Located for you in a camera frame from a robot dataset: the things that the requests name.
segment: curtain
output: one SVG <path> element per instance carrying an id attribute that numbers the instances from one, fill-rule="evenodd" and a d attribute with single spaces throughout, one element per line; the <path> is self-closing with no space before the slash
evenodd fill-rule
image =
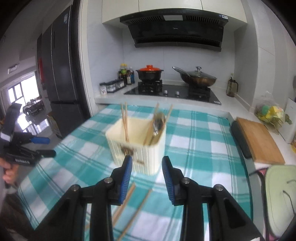
<path id="1" fill-rule="evenodd" d="M 11 102 L 8 94 L 8 88 L 3 88 L 0 90 L 0 107 L 4 115 L 10 105 Z"/>

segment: upper cabinet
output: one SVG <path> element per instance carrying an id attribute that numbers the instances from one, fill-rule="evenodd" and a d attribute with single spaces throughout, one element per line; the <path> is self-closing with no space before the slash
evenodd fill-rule
<path id="1" fill-rule="evenodd" d="M 201 0 L 139 0 L 140 12 L 161 8 L 192 8 L 202 10 L 202 3 Z"/>
<path id="2" fill-rule="evenodd" d="M 138 11 L 139 0 L 103 0 L 102 22 Z"/>
<path id="3" fill-rule="evenodd" d="M 228 17 L 224 29 L 235 31 L 247 23 L 241 0 L 103 0 L 102 22 L 120 28 L 121 16 L 162 8 L 189 8 L 221 13 Z"/>
<path id="4" fill-rule="evenodd" d="M 202 9 L 247 22 L 241 0 L 202 0 Z"/>

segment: red lid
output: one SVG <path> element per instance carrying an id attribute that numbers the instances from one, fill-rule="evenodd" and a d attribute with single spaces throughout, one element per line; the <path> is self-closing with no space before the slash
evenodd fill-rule
<path id="1" fill-rule="evenodd" d="M 154 68 L 153 65 L 146 65 L 146 68 L 141 68 L 140 71 L 156 71 L 161 70 L 159 68 Z"/>

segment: human hand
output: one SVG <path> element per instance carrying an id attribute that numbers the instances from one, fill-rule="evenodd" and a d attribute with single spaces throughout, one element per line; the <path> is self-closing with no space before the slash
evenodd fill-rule
<path id="1" fill-rule="evenodd" d="M 2 177 L 3 180 L 8 184 L 14 184 L 17 179 L 17 170 L 19 168 L 19 165 L 11 165 L 7 161 L 5 161 L 5 159 L 0 158 L 0 166 L 7 169 Z"/>

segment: black refrigerator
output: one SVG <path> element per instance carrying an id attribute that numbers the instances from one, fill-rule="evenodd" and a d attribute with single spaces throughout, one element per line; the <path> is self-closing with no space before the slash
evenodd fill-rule
<path id="1" fill-rule="evenodd" d="M 41 56 L 52 114 L 64 138 L 90 117 L 78 51 L 79 1 L 43 33 Z"/>

